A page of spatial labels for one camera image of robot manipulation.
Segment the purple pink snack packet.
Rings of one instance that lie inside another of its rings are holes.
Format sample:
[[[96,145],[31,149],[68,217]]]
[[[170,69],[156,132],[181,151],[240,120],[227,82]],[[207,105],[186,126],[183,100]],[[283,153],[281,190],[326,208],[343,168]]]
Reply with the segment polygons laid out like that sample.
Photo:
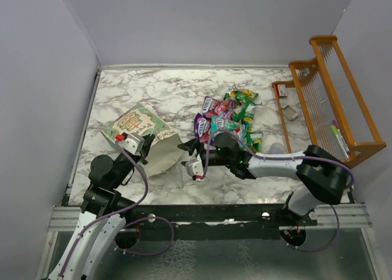
[[[202,115],[211,119],[213,116],[223,119],[230,119],[235,109],[234,100],[217,100],[209,96],[204,98]]]

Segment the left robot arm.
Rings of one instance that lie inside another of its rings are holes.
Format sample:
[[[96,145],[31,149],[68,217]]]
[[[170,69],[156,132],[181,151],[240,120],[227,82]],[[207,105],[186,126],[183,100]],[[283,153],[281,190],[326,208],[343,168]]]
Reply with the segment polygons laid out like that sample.
[[[90,184],[83,196],[81,211],[71,239],[48,279],[92,279],[111,242],[122,228],[135,221],[133,207],[117,191],[126,176],[138,170],[146,177],[141,165],[155,139],[154,134],[139,136],[123,132],[115,137],[120,150],[116,159],[101,154],[90,165]]]

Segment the green printed paper bag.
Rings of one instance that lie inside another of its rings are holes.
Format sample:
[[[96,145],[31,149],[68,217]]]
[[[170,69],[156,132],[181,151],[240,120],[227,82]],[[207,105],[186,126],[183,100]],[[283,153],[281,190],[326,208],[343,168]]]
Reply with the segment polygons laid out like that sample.
[[[148,164],[144,166],[148,177],[167,171],[182,155],[182,151],[177,147],[181,140],[174,128],[143,104],[134,105],[101,130],[101,134],[111,146],[115,146],[115,137],[122,133],[136,133],[141,137],[149,134],[156,136],[148,153]]]

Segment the teal pink snack packet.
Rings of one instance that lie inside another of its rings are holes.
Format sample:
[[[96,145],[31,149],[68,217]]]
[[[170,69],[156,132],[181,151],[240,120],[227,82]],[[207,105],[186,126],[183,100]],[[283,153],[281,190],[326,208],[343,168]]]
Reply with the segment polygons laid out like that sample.
[[[238,123],[230,119],[213,116],[211,119],[212,142],[215,141],[215,137],[222,133],[223,130],[230,131],[242,141],[246,140],[247,126],[245,124]]]

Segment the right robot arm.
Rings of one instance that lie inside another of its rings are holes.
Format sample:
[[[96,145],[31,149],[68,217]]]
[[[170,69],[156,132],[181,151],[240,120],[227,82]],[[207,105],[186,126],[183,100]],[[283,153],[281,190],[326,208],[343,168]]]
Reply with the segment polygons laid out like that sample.
[[[191,156],[183,166],[193,180],[203,179],[210,167],[224,166],[242,180],[281,177],[301,181],[303,187],[288,196],[281,211],[287,225],[296,225],[319,205],[340,204],[354,182],[352,170],[317,145],[296,153],[255,153],[234,133],[219,130],[206,143],[193,138],[178,148]]]

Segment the yellow green snack packet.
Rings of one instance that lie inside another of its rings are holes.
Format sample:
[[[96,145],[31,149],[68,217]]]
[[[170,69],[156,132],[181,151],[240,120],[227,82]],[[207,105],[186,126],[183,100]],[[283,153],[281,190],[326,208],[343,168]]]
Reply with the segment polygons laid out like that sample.
[[[230,87],[224,95],[224,100],[233,100],[237,104],[254,102],[258,98],[258,93],[249,89],[239,89],[236,86]]]

